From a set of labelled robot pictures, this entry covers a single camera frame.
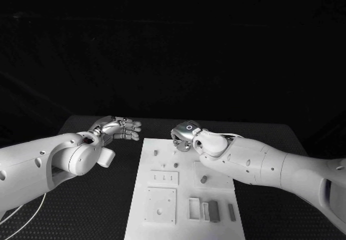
robotic hand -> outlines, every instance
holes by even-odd
[[[1,212],[26,204],[68,179],[88,173],[98,163],[108,168],[115,153],[112,139],[140,140],[141,122],[101,118],[88,131],[66,133],[0,149]]]
[[[199,153],[202,164],[249,185],[294,193],[326,215],[346,234],[346,159],[317,159],[277,150],[230,133],[213,133],[194,121],[170,132],[181,152]]]

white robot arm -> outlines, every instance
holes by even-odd
[[[236,134],[219,134],[186,121],[170,132],[176,148],[193,147],[202,164],[239,182],[294,193],[346,234],[346,159],[317,159],[277,150]]]
[[[52,191],[98,163],[108,168],[112,139],[138,140],[141,123],[122,117],[101,118],[88,131],[66,133],[0,149],[1,213]]]

table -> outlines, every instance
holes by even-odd
[[[86,131],[99,116],[72,116],[59,131]],[[114,140],[109,168],[98,165],[83,176],[68,180],[46,194],[42,209],[13,239],[122,240],[131,207],[142,139],[170,139],[170,130],[181,119],[131,118],[142,123],[140,141]],[[215,133],[235,133],[292,154],[307,155],[291,128],[284,124],[197,120]],[[246,240],[333,239],[346,236],[320,211],[294,194],[265,186],[233,181],[242,228]],[[7,237],[31,217],[42,197],[27,203],[0,226]]]

cable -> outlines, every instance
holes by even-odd
[[[215,133],[215,132],[210,132],[207,129],[202,129],[207,134],[213,134],[213,135],[226,135],[226,136],[233,136],[233,137],[239,137],[239,138],[243,138],[243,136],[238,135],[238,134],[233,134],[233,133]]]
[[[14,210],[14,212],[10,214],[10,216],[3,220],[0,221],[0,225],[7,221],[7,219],[16,214],[16,212],[18,211],[18,209],[23,207],[23,205]]]
[[[43,205],[43,202],[44,202],[44,198],[46,198],[46,193],[43,195],[43,199],[42,199],[40,205],[37,207],[36,213],[31,215],[31,217],[30,217],[29,221],[26,222],[26,224],[23,225],[23,227],[4,240],[8,240],[20,232],[20,230],[26,227],[29,222],[33,220],[33,218],[34,218],[34,216],[36,216],[36,214],[37,214],[37,212],[39,212],[39,210],[42,208],[42,205]]]

white board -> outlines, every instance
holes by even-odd
[[[233,180],[216,171],[204,170],[203,167],[197,168],[199,170],[196,171],[196,161],[199,161],[197,152],[193,149],[189,152],[180,152],[173,145],[173,140],[144,139],[124,236],[125,240],[245,239],[233,191]],[[153,184],[151,171],[177,172],[179,185],[157,186],[157,184]],[[226,184],[223,183],[219,189],[213,189],[216,183],[210,181],[209,184],[212,186],[203,185],[202,188],[197,187],[194,178],[199,174],[207,174],[209,180],[222,178]],[[147,198],[150,196],[148,188],[176,189],[176,208],[171,207],[174,208],[174,224],[161,223],[160,220],[154,222],[144,220],[148,213],[155,213],[155,208],[148,208],[147,205]],[[217,223],[203,221],[203,217],[200,217],[200,220],[189,220],[189,198],[199,198],[200,216],[203,216],[202,203],[207,203],[212,200],[217,201],[220,219]],[[233,206],[235,221],[230,221],[228,204]]]

